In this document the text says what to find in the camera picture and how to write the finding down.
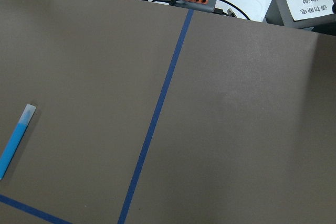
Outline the blue highlighter pen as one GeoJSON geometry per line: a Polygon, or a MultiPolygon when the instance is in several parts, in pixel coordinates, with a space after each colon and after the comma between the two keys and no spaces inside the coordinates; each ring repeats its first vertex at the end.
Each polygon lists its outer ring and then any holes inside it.
{"type": "Polygon", "coordinates": [[[1,180],[14,157],[14,154],[24,136],[28,125],[36,111],[36,106],[26,104],[9,140],[1,155],[1,180]]]}

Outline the dark box with label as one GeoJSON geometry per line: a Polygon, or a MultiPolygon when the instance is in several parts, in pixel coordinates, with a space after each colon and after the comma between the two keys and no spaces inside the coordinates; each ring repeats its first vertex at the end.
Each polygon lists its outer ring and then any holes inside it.
{"type": "Polygon", "coordinates": [[[335,35],[335,0],[271,0],[265,22],[335,35]]]}

